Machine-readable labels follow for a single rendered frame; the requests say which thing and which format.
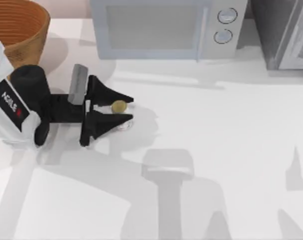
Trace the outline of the white bottle with gold cap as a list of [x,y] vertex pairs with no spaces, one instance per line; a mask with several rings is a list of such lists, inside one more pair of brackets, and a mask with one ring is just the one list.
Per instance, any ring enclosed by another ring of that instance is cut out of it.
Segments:
[[[111,105],[99,106],[98,104],[93,106],[93,109],[103,114],[127,114],[132,115],[133,111],[129,108],[128,104],[123,100],[116,100]],[[116,127],[117,131],[128,131],[133,125],[133,119],[122,123]]]

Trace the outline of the brown ribbed basket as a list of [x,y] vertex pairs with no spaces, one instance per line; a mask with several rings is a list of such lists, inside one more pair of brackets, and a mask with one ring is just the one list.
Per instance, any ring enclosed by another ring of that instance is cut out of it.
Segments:
[[16,69],[38,65],[51,21],[49,12],[31,0],[0,0],[0,41]]

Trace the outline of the microwave oven door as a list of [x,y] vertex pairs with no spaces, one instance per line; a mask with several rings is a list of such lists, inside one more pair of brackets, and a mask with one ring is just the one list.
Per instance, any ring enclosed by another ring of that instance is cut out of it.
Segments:
[[197,59],[212,0],[89,0],[102,60]]

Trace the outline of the pale microwave oven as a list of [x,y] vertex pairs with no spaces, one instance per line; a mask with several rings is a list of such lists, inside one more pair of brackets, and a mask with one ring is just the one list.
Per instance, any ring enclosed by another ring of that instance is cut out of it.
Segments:
[[89,0],[103,60],[234,57],[248,0]]

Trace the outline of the round microwave knob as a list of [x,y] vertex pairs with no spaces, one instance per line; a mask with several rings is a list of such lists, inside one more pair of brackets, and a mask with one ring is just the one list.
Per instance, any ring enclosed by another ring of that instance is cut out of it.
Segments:
[[229,29],[216,31],[213,35],[213,40],[220,45],[227,44],[233,39],[233,33]]
[[237,19],[237,17],[238,12],[232,7],[220,10],[217,15],[218,21],[222,24],[231,24]]

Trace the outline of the grey cabinet with dark inside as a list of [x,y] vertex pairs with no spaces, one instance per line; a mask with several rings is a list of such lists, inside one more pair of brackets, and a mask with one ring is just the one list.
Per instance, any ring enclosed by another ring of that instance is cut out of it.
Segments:
[[303,70],[303,0],[251,0],[269,70]]

